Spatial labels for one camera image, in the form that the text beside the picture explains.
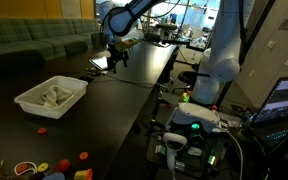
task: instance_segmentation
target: wall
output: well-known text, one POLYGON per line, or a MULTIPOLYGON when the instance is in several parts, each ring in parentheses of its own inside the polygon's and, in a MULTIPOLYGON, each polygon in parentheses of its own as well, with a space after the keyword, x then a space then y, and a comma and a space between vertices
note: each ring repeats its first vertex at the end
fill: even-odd
MULTIPOLYGON (((82 18, 94 18, 94 0, 77 0, 82 18)), ((0 18, 63 18, 61 0, 0 0, 0 18)))
POLYGON ((288 76, 288 31, 279 30, 288 19, 288 0, 276 0, 264 21, 236 82, 254 106, 260 107, 279 77, 288 76), (276 42, 273 48, 266 45, 276 42))

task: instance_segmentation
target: floor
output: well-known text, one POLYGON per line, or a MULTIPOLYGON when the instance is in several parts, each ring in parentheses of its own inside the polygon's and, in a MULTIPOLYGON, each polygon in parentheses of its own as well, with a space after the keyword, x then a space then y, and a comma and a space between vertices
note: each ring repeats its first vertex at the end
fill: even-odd
MULTIPOLYGON (((201 53, 186 49, 184 46, 180 48, 180 53, 177 57, 177 60, 182 62, 198 63, 201 57, 201 53)), ((190 66, 182 63, 176 62, 174 69, 171 71, 171 77, 174 79, 174 84, 166 83, 164 85, 168 86, 170 92, 174 87, 179 87, 185 85, 183 82, 180 82, 177 79, 177 75, 181 71, 192 70, 190 66)), ((126 137, 122 147, 119 150, 119 153, 112 163, 112 166, 108 172, 108 175, 105 179, 123 179, 123 180, 142 180, 146 179, 148 164, 146 161, 146 132, 150 118, 152 117, 152 111, 155 104, 155 99, 158 91, 154 89, 148 98, 146 104, 142 108, 142 111, 138 115, 136 122, 139 125, 140 130, 131 130, 126 137)), ((163 96, 169 95, 170 97, 179 97, 183 91, 176 91, 176 95, 169 95, 164 93, 163 96)), ((230 86, 221 106, 221 109, 225 109, 226 112, 232 113, 231 104, 241 106, 246 108, 250 105, 249 100, 246 98, 242 90, 238 85, 233 82, 230 86)), ((171 110, 169 107, 160 106, 159 114, 156 118, 157 121, 165 123, 169 117, 171 110)), ((192 178, 176 174, 178 180, 190 180, 192 178)), ((159 168, 159 171, 156 175, 156 180, 172 179, 171 173, 167 169, 159 168)), ((214 179, 231 179, 231 177, 218 177, 214 179)))

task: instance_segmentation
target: green light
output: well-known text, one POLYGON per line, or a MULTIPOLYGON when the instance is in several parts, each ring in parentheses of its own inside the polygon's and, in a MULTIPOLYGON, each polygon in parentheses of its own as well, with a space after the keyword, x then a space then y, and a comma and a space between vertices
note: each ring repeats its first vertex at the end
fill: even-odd
POLYGON ((193 130, 196 130, 196 129, 199 129, 200 128, 200 125, 198 125, 198 124, 192 124, 192 126, 191 126, 191 128, 193 129, 193 130))

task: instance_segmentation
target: sofa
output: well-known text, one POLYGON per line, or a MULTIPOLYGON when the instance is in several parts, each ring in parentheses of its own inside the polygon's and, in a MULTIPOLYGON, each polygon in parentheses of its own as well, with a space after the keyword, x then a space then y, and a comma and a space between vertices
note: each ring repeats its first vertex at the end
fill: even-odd
POLYGON ((66 56, 77 42, 99 47, 96 19, 0 19, 0 55, 39 50, 45 60, 66 56))

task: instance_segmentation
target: white robot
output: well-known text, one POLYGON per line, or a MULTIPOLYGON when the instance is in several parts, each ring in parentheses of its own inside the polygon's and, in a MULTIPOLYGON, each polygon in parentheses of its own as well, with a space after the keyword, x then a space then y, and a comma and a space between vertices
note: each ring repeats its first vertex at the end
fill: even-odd
MULTIPOLYGON (((103 3, 100 6, 100 17, 104 23, 104 34, 108 43, 114 43, 114 35, 126 35, 132 24, 149 8, 164 0, 133 0, 125 7, 116 7, 114 3, 103 3)), ((247 24, 255 0, 245 0, 243 4, 243 21, 247 24)), ((238 62, 240 53, 240 19, 238 0, 222 0, 212 32, 211 48, 203 53, 198 73, 209 77, 198 77, 191 98, 200 104, 213 104, 219 91, 219 83, 232 81, 240 71, 238 62)), ((219 116, 216 111, 191 104, 180 103, 170 116, 166 128, 171 126, 191 126, 199 122, 205 133, 218 130, 219 116)), ((184 136, 166 133, 163 137, 167 146, 168 168, 174 170, 176 152, 181 146, 173 146, 169 142, 177 142, 185 146, 184 136)))

